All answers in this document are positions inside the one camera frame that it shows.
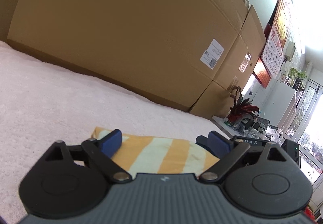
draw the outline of red object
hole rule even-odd
[[[271,31],[271,26],[269,23],[267,23],[266,27],[264,28],[264,36],[266,37],[266,39],[268,39],[270,31]]]
[[[270,75],[264,66],[263,61],[259,58],[256,66],[254,68],[254,75],[257,78],[258,82],[262,84],[264,88],[266,88],[270,81]]]
[[[315,218],[313,213],[311,212],[311,210],[308,208],[308,206],[306,207],[306,209],[304,210],[304,214],[306,216],[308,216],[311,220],[313,220],[315,222]]]
[[[231,124],[234,124],[235,121],[242,118],[245,114],[250,114],[252,112],[259,112],[259,108],[253,105],[243,106],[235,113],[230,112],[227,118]]]

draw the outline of table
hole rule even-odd
[[[233,138],[234,136],[244,136],[243,134],[239,133],[238,131],[234,131],[232,127],[227,126],[224,123],[224,118],[220,118],[217,116],[212,116],[212,122],[229,138]]]

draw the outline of logo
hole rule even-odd
[[[252,141],[252,140],[244,140],[246,143],[249,143],[250,145],[258,145],[258,141]]]
[[[167,176],[163,176],[163,177],[161,177],[160,179],[161,179],[161,181],[164,181],[164,182],[167,182],[167,181],[169,181],[169,180],[170,180],[170,178],[169,178],[169,177],[167,177]]]

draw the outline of red leafy plant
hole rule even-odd
[[[235,104],[233,107],[230,107],[230,114],[227,116],[230,123],[233,124],[236,120],[242,118],[246,114],[256,118],[257,114],[259,113],[259,108],[251,105],[251,101],[249,101],[250,98],[244,100],[242,99],[240,86],[236,88],[235,96],[231,95],[230,97],[235,100]]]

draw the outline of white cabinet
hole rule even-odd
[[[277,82],[261,109],[260,116],[268,119],[271,125],[278,126],[290,102],[295,101],[295,97],[296,91],[292,87],[283,82]]]

